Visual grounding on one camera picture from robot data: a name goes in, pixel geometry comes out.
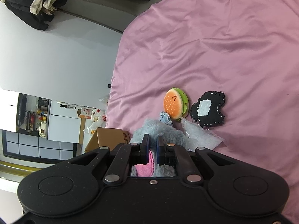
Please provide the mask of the small orange cardboard box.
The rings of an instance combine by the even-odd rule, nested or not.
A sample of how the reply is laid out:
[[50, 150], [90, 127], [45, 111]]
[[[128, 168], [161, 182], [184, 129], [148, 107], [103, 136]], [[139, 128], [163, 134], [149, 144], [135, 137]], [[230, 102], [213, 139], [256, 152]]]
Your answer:
[[77, 115], [79, 118], [91, 119], [92, 111], [90, 108], [78, 108]]

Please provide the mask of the white cabinet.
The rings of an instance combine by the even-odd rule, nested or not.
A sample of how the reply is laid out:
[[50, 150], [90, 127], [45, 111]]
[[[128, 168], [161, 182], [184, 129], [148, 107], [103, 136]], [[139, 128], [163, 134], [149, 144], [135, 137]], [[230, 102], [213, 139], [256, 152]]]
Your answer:
[[47, 139], [50, 141], [82, 144], [83, 132], [79, 107], [52, 100], [50, 103]]

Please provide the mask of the black fabric patch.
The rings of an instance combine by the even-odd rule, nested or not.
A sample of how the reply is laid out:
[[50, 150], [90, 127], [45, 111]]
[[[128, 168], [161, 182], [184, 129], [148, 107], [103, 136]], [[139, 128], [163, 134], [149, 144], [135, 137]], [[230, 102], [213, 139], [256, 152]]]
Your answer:
[[216, 127], [224, 123], [225, 116], [221, 108], [226, 103], [226, 95], [223, 92], [207, 91], [197, 102], [193, 103], [190, 116], [201, 127]]

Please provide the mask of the clear bubble wrap bag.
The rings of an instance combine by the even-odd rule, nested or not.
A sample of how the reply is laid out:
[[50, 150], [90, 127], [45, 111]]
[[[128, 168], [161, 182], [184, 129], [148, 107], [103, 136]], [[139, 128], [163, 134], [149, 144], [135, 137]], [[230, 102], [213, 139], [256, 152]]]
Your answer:
[[181, 118], [181, 127], [186, 136], [185, 143], [188, 151], [193, 151], [198, 147], [215, 149], [218, 145], [224, 142], [224, 139], [217, 136], [210, 130], [203, 129], [200, 125]]

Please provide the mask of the brown cardboard box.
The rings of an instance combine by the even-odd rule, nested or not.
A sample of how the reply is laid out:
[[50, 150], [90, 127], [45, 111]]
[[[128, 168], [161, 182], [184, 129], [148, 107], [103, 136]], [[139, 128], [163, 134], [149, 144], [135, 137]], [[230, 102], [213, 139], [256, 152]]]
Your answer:
[[117, 128], [98, 127], [85, 147], [85, 153], [100, 147], [109, 147], [113, 150], [117, 144], [128, 144], [131, 138], [127, 131]]

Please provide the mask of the white plastic shopping bag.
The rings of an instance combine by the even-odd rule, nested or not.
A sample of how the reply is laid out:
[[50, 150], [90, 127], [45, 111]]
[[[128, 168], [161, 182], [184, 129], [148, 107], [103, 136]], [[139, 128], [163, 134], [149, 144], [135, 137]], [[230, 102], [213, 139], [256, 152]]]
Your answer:
[[87, 128], [89, 135], [93, 135], [98, 128], [105, 127], [107, 122], [107, 115], [104, 109], [95, 109], [91, 115], [92, 123]]

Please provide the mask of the grey pink plush toy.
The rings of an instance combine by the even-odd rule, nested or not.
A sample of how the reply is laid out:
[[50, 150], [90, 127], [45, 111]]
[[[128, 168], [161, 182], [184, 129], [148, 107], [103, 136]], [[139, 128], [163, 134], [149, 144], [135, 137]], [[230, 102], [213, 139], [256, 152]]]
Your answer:
[[132, 167], [131, 176], [138, 177], [173, 177], [174, 167], [158, 165], [156, 156], [157, 138], [161, 136], [165, 144], [174, 143], [183, 147], [187, 146], [187, 138], [182, 131], [175, 129], [159, 120], [146, 119], [141, 128], [137, 129], [130, 140], [130, 143], [142, 143], [145, 134], [150, 136], [149, 162], [148, 164], [137, 164]]

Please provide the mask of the pink bed sheet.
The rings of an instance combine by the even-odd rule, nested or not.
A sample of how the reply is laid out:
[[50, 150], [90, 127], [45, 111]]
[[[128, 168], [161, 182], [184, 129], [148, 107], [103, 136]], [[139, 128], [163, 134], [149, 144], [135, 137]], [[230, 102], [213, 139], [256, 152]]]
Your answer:
[[222, 91], [220, 152], [274, 171], [298, 191], [298, 0], [163, 0], [124, 31], [109, 127], [135, 131], [181, 88]]

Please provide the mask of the blue denim fabric piece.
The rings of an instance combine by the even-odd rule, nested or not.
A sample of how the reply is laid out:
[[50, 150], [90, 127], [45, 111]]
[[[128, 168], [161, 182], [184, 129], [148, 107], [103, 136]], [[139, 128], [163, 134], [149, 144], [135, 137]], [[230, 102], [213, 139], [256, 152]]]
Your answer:
[[169, 126], [173, 126], [172, 119], [167, 112], [160, 113], [160, 121], [161, 121], [161, 123], [167, 124]]

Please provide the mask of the hamburger plush toy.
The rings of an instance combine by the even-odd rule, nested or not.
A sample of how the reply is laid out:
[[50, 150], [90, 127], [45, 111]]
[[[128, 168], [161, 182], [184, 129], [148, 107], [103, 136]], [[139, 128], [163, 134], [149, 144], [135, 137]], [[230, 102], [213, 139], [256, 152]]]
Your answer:
[[164, 111], [172, 120], [179, 121], [189, 114], [189, 99], [187, 94], [180, 88], [168, 90], [163, 100]]

